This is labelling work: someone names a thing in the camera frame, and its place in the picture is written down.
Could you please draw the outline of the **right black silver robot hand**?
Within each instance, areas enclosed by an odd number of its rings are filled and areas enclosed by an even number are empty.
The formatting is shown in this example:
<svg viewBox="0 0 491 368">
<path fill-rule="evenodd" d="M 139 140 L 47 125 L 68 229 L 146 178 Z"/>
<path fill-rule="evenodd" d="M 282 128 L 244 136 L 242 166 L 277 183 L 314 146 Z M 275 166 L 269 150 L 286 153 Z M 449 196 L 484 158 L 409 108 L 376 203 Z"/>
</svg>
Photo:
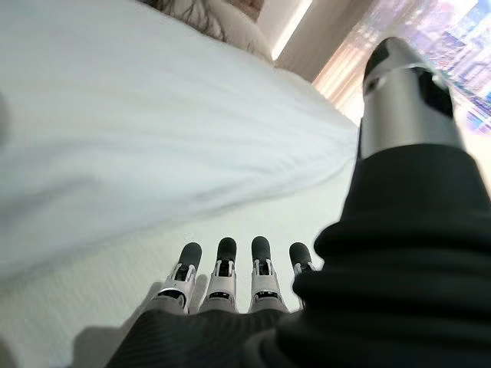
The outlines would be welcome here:
<svg viewBox="0 0 491 368">
<path fill-rule="evenodd" d="M 232 306 L 232 239 L 201 310 L 188 311 L 188 244 L 111 367 L 488 367 L 490 197 L 442 77 L 400 38 L 364 72 L 364 115 L 340 219 L 289 250 L 301 309 L 287 311 L 268 242 L 252 242 L 251 308 Z"/>
</svg>

